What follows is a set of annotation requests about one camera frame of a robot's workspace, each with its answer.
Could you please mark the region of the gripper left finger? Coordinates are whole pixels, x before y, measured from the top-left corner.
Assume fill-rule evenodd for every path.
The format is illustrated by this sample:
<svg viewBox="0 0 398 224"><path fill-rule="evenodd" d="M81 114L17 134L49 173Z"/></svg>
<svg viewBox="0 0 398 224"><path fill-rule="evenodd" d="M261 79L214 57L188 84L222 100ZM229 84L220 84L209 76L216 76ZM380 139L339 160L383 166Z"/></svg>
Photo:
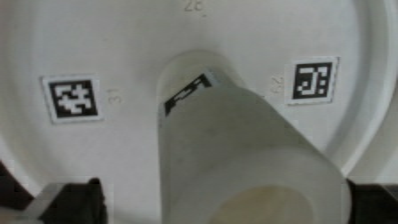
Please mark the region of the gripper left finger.
<svg viewBox="0 0 398 224"><path fill-rule="evenodd" d="M99 179L47 184L10 224L108 224Z"/></svg>

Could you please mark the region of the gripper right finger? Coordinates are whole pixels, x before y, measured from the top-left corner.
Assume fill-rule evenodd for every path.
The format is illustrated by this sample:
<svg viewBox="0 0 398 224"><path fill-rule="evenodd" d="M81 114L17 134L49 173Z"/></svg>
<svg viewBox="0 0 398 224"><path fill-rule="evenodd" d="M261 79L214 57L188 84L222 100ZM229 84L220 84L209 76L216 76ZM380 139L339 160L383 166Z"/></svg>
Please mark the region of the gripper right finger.
<svg viewBox="0 0 398 224"><path fill-rule="evenodd" d="M398 184L348 181L351 212L348 224L398 224Z"/></svg>

